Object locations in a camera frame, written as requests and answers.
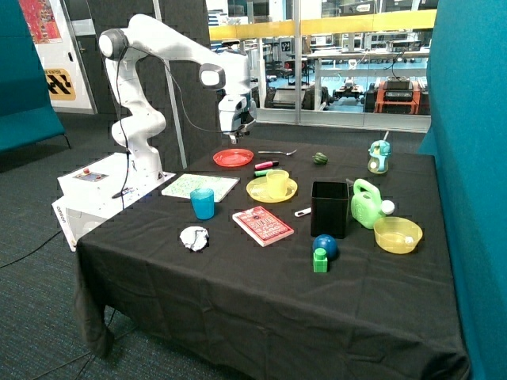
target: small green fruit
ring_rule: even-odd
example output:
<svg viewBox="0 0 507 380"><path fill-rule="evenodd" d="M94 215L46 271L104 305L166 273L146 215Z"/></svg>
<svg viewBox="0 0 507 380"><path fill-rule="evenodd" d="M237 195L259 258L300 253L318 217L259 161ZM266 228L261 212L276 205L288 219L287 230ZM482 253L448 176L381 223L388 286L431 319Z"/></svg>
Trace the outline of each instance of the small green fruit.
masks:
<svg viewBox="0 0 507 380"><path fill-rule="evenodd" d="M313 156L314 163L317 165L325 165L327 163L327 156L323 153L317 152L315 156Z"/></svg>

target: yellow cup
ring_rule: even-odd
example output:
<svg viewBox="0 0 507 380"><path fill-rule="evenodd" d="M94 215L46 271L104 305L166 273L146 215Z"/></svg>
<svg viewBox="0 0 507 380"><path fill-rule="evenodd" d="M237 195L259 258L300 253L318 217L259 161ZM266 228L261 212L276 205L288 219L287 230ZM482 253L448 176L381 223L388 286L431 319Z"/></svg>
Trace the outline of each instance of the yellow cup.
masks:
<svg viewBox="0 0 507 380"><path fill-rule="evenodd" d="M287 195L288 172L274 169L266 174L268 195L271 198L283 198Z"/></svg>

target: gray carpet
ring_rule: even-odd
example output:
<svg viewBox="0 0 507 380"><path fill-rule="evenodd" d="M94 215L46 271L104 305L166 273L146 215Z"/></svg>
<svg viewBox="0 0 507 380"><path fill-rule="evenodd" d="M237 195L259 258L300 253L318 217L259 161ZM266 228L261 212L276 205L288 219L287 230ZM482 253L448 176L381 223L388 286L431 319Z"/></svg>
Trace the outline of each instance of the gray carpet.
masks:
<svg viewBox="0 0 507 380"><path fill-rule="evenodd" d="M60 136L0 154L0 267L59 231L51 209L51 202L62 195L57 177L123 149L109 134L113 116L59 117L72 150ZM367 149L383 132L259 125L251 137ZM423 137L393 133L389 139L394 152L415 152ZM71 312L74 254L63 235L0 271L0 378L76 378L90 356ZM111 315L108 309L106 320ZM111 329L122 337L110 357L92 358L78 378L247 379L172 342L148 336L121 313L115 313Z"/></svg>

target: red plate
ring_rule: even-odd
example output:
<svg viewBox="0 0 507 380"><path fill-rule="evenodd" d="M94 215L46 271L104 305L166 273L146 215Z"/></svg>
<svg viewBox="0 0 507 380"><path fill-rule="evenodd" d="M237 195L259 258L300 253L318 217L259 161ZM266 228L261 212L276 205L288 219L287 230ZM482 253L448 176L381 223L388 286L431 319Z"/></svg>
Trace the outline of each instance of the red plate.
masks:
<svg viewBox="0 0 507 380"><path fill-rule="evenodd" d="M226 149L221 150L213 156L213 161L217 165L227 168L243 166L248 164L254 158L254 153L246 149Z"/></svg>

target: toy watering can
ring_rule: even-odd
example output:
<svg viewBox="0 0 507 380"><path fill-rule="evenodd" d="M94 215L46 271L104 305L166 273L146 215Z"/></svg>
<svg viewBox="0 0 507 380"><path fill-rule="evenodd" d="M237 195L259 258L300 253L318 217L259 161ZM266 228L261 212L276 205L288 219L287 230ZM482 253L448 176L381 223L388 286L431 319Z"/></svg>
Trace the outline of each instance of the toy watering can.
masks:
<svg viewBox="0 0 507 380"><path fill-rule="evenodd" d="M369 230L373 229L378 219L392 214L395 210L395 204L390 200L382 201L378 188L361 179L354 182L354 196L350 206L352 217Z"/></svg>
<svg viewBox="0 0 507 380"><path fill-rule="evenodd" d="M382 174L389 169L387 159L391 156L391 144L386 140L375 141L370 147L370 161L368 170L375 174Z"/></svg>

